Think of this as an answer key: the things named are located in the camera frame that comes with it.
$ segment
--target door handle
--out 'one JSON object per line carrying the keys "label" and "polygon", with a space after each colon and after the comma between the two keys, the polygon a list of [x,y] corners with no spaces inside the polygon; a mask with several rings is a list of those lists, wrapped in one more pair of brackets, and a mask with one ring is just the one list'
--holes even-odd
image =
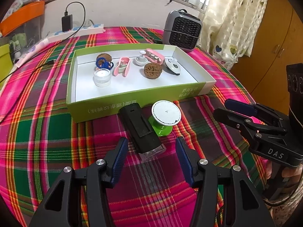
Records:
{"label": "door handle", "polygon": [[280,45],[277,44],[275,47],[274,47],[274,50],[272,51],[274,54],[277,53],[278,49],[279,49]]}
{"label": "door handle", "polygon": [[278,58],[281,57],[281,55],[283,54],[284,50],[285,50],[285,49],[280,49],[279,54],[278,54]]}

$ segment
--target black cable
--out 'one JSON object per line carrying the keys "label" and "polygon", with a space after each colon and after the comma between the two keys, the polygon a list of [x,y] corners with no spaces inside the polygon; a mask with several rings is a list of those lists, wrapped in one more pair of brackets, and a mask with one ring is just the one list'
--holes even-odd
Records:
{"label": "black cable", "polygon": [[83,27],[83,25],[84,25],[84,23],[85,23],[85,16],[86,16],[85,7],[84,7],[84,5],[83,5],[81,2],[72,2],[72,3],[80,3],[80,4],[83,6],[83,9],[84,9],[84,20],[83,20],[83,23],[82,23],[82,25],[80,26],[80,28],[79,28],[78,30],[76,30],[75,33],[73,33],[73,34],[71,34],[70,36],[68,36],[66,39],[64,39],[64,40],[62,40],[62,41],[60,41],[60,42],[54,44],[54,45],[51,46],[50,48],[46,47],[46,49],[44,49],[44,50],[40,51],[39,53],[35,54],[34,56],[32,56],[30,59],[28,59],[27,61],[25,61],[19,68],[17,68],[15,71],[11,72],[11,73],[8,74],[5,78],[3,78],[3,79],[0,81],[0,83],[2,83],[6,78],[8,78],[9,76],[11,76],[11,75],[14,74],[15,72],[17,72],[22,66],[24,66],[25,64],[27,64],[29,61],[31,61],[31,60],[34,59],[35,57],[39,56],[40,54],[44,53],[45,51],[48,51],[49,49],[51,49],[51,48],[53,48],[53,47],[59,45],[60,43],[66,41],[67,39],[73,37],[73,36],[74,36],[74,35]]}
{"label": "black cable", "polygon": [[221,227],[221,226],[222,226],[222,224],[221,224],[221,212],[222,212],[222,210],[223,210],[223,206],[224,206],[224,205],[222,205],[222,206],[220,207],[219,211],[217,212],[217,224],[218,224],[218,227]]}
{"label": "black cable", "polygon": [[302,181],[302,178],[303,178],[303,170],[301,172],[301,176],[300,176],[300,179],[299,179],[299,182],[297,183],[297,186],[296,186],[296,189],[293,190],[293,192],[289,195],[289,197],[287,197],[286,199],[284,199],[283,201],[281,202],[277,202],[277,203],[270,203],[270,202],[267,202],[266,200],[263,200],[264,203],[268,206],[271,206],[271,207],[277,207],[277,206],[281,206],[283,205],[285,202],[287,202],[293,195],[294,193],[297,191],[301,181]]}
{"label": "black cable", "polygon": [[[72,37],[73,35],[75,35],[75,34],[83,27],[83,25],[84,25],[84,23],[85,23],[85,15],[86,15],[86,14],[85,14],[85,7],[84,7],[84,5],[83,5],[81,2],[72,2],[72,3],[80,3],[80,4],[83,6],[83,9],[84,9],[84,19],[83,19],[83,23],[82,23],[82,25],[80,26],[80,28],[79,28],[75,33],[73,33],[72,35],[70,35],[70,36],[68,36],[66,39],[64,39],[63,41],[60,41],[60,42],[56,43],[55,45],[53,45],[52,47],[50,47],[50,48],[48,48],[48,49],[45,49],[45,50],[39,52],[38,54],[34,55],[33,57],[31,57],[30,59],[28,59],[28,60],[27,60],[23,65],[21,65],[21,66],[24,66],[24,65],[25,65],[26,63],[28,63],[30,60],[34,59],[35,57],[37,57],[38,55],[42,54],[43,52],[45,52],[45,51],[47,51],[47,50],[49,50],[49,49],[51,49],[51,48],[57,46],[58,44],[60,44],[60,43],[62,43],[62,42],[64,42],[64,41],[66,41],[67,39],[69,39],[70,37]],[[29,82],[29,80],[31,79],[31,77],[33,76],[34,72],[35,72],[36,70],[38,70],[39,68],[43,67],[43,66],[52,65],[52,64],[54,64],[54,61],[48,61],[48,62],[42,64],[41,66],[36,67],[36,68],[32,71],[32,73],[30,74],[28,80],[26,81],[26,83],[25,83],[23,89],[21,90],[19,96],[18,96],[17,99],[15,100],[14,104],[11,106],[11,109],[4,115],[3,119],[0,121],[0,125],[1,125],[1,124],[4,122],[4,120],[8,117],[8,115],[11,113],[11,111],[12,111],[12,110],[14,109],[14,107],[16,106],[17,102],[20,100],[21,94],[23,93],[23,91],[25,90],[26,86],[28,85],[28,82]],[[9,77],[10,75],[12,75],[13,73],[15,73],[16,71],[18,71],[18,69],[20,69],[21,66],[20,66],[19,68],[17,68],[15,71],[13,71],[12,73],[8,74],[4,79],[2,79],[2,80],[0,81],[0,83],[1,83],[2,81],[4,81],[7,77]]]}

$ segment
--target blue rope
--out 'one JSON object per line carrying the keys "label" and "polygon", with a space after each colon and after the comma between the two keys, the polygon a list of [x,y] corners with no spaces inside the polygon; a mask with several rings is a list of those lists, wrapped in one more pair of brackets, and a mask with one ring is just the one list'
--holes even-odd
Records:
{"label": "blue rope", "polygon": [[[101,66],[98,64],[98,62],[100,60],[104,60],[104,62],[101,64]],[[113,62],[108,62],[104,57],[99,57],[96,60],[96,66],[99,69],[108,69],[108,70],[111,70],[114,67],[114,63]]]}

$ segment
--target curtain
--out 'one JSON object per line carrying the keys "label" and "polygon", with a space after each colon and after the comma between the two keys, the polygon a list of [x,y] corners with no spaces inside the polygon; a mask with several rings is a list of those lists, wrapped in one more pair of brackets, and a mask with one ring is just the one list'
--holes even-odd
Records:
{"label": "curtain", "polygon": [[198,45],[228,70],[251,55],[267,0],[209,0]]}

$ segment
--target plaid tablecloth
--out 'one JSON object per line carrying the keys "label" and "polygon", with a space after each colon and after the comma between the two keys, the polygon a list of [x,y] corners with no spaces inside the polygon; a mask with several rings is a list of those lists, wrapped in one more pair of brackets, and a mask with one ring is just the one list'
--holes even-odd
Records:
{"label": "plaid tablecloth", "polygon": [[[87,167],[114,149],[121,136],[128,137],[117,115],[74,123],[66,108],[66,89],[75,49],[105,44],[152,43],[162,31],[132,28],[106,28],[103,34],[75,37],[49,49],[12,75],[0,97],[0,119],[21,95],[16,108],[0,126],[0,194],[17,220],[28,226],[43,196],[65,166]],[[158,159],[140,163],[133,144],[119,183],[108,190],[116,226],[189,226],[196,191],[189,188],[175,153],[175,139],[183,136],[191,148],[215,165],[240,165],[257,189],[262,190],[265,160],[248,151],[247,142],[234,129],[217,123],[212,112],[227,98],[252,102],[243,86],[205,52],[195,49],[189,55],[201,64],[217,83],[208,95],[174,103],[181,109],[181,122],[161,138],[167,150]],[[29,79],[33,68],[56,59]],[[144,112],[148,117],[150,108]],[[83,225],[87,223],[84,191]],[[218,190],[218,206],[222,188]]]}

